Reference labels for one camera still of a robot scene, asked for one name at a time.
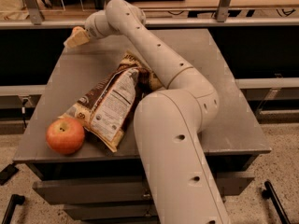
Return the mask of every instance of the apple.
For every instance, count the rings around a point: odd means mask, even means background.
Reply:
[[[85,137],[81,123],[73,118],[55,120],[47,129],[46,140],[49,147],[61,154],[71,154],[79,150]]]

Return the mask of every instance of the speckled floor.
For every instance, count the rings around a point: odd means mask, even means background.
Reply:
[[[239,196],[226,197],[226,208],[233,224],[281,223],[274,205],[264,200],[261,191],[269,179],[291,223],[299,223],[299,114],[284,118],[262,120],[263,132],[273,148],[270,154],[259,156],[249,170],[255,180]],[[11,163],[21,134],[0,135],[0,169]],[[11,194],[26,197],[18,205],[11,223],[21,224],[79,224],[72,220],[60,205],[51,206],[43,201],[32,189],[37,180],[25,165],[18,164],[20,171],[4,186],[0,187],[0,220],[7,209]]]

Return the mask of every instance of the cable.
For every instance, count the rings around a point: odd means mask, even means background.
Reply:
[[[177,15],[180,15],[180,14],[182,14],[184,11],[180,11],[179,13],[173,13],[173,12],[171,12],[171,11],[168,11],[168,13],[170,13],[171,15],[175,15],[175,16],[177,16]]]
[[[291,11],[285,11],[284,9],[281,9],[281,11],[282,11],[282,13],[284,14],[284,16],[283,15],[281,15],[280,14],[280,12],[278,11],[278,9],[277,9],[277,13],[278,13],[278,15],[280,16],[280,17],[288,17],[288,16],[290,16],[294,11],[296,11],[295,9],[292,9]]]

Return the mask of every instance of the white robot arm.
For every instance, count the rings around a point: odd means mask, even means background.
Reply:
[[[197,134],[218,112],[214,87],[144,26],[144,13],[123,0],[85,23],[90,38],[125,35],[166,90],[144,98],[135,111],[135,138],[163,224],[230,223]]]

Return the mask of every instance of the chip bag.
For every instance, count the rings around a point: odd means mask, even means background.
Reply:
[[[79,120],[116,152],[142,95],[161,87],[150,68],[126,51],[118,69],[77,100],[62,117]]]

